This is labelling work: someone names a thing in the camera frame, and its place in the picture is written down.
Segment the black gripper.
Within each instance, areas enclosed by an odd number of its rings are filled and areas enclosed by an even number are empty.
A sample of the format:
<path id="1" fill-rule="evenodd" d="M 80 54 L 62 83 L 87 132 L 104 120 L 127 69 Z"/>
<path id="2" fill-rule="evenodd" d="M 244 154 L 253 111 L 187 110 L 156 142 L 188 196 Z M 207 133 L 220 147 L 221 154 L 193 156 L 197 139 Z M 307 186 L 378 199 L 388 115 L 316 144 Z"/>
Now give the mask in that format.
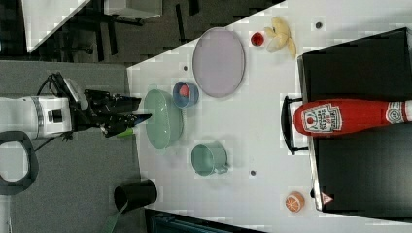
<path id="1" fill-rule="evenodd" d="M 100 128 L 106 138 L 117 136 L 127 128 L 132 128 L 151 118 L 151 113 L 134 114 L 139 108 L 141 98 L 111 94 L 108 91 L 85 89 L 76 99 L 69 88 L 69 80 L 59 73 L 48 76 L 49 88 L 56 97 L 68 100 L 72 129 L 67 133 Z"/>

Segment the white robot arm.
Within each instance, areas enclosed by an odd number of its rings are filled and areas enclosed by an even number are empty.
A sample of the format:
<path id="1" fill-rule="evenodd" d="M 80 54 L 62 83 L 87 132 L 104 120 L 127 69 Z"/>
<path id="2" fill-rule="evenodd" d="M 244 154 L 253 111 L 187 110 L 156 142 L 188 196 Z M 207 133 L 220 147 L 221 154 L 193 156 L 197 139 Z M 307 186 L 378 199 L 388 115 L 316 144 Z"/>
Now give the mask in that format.
<path id="1" fill-rule="evenodd" d="M 151 118 L 137 112 L 141 100 L 108 91 L 81 89 L 59 73 L 42 83 L 51 93 L 1 99 L 1 131 L 21 131 L 31 140 L 63 137 L 98 128 L 107 138 Z"/>

